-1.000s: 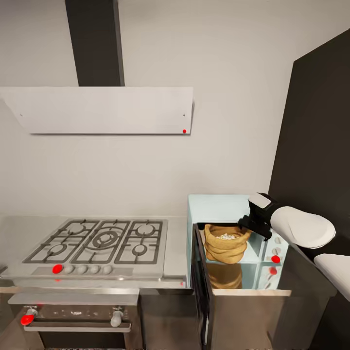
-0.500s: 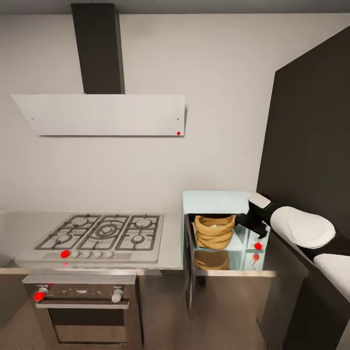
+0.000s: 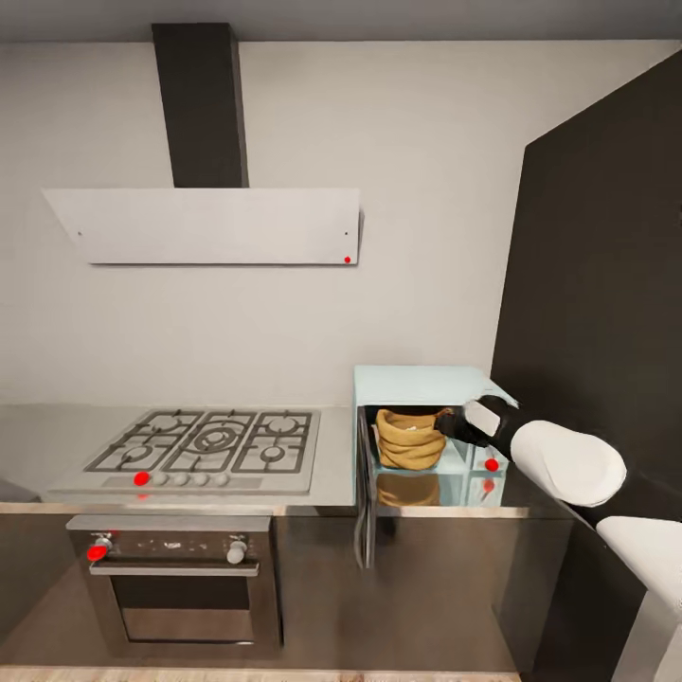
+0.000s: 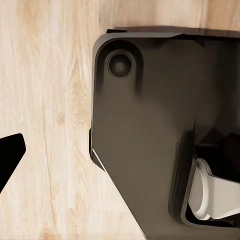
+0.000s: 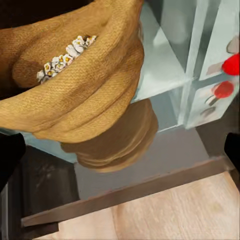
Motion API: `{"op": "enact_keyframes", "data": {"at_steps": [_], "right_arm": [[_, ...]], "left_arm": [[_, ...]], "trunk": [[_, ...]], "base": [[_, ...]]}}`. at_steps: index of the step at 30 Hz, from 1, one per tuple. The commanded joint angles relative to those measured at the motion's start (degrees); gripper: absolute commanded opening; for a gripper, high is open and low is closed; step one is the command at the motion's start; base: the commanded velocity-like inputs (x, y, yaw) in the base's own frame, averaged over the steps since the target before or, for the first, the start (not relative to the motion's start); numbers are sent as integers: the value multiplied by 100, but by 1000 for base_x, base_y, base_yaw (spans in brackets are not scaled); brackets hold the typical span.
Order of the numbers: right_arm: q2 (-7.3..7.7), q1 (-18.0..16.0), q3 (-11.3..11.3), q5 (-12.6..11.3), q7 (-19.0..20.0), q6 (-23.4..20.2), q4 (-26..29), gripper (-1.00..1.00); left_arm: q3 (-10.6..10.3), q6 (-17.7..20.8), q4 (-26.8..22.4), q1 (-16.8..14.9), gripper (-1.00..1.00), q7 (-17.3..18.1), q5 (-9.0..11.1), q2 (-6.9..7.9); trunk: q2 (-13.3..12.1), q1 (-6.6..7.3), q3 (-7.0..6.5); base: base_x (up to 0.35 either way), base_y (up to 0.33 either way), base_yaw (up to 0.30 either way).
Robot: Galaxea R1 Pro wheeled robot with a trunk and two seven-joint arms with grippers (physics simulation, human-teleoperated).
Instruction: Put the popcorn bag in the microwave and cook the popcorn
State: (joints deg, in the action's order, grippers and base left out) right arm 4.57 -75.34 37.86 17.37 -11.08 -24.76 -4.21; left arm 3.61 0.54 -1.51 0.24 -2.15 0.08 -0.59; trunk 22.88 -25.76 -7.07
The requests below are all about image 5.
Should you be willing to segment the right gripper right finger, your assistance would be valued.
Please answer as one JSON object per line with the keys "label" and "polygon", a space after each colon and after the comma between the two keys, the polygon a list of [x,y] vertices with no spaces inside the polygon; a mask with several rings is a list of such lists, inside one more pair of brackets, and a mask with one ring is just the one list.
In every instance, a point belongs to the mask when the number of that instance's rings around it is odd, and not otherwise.
{"label": "right gripper right finger", "polygon": [[224,151],[240,173],[240,135],[228,133]]}

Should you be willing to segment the microwave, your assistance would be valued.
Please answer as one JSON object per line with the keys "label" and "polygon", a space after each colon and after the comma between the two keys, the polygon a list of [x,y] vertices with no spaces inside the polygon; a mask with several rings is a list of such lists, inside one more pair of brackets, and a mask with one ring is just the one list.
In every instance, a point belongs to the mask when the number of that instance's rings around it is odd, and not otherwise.
{"label": "microwave", "polygon": [[[224,74],[240,74],[240,0],[144,0],[138,37],[144,47],[134,98]],[[0,138],[32,133],[0,128]],[[0,193],[0,240],[23,240],[18,165]]]}

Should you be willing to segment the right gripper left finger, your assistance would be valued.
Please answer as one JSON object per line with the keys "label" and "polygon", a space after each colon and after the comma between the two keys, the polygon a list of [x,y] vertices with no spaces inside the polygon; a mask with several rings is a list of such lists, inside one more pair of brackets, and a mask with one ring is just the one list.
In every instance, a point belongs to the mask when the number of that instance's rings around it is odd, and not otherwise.
{"label": "right gripper left finger", "polygon": [[0,193],[26,152],[21,133],[0,138]]}

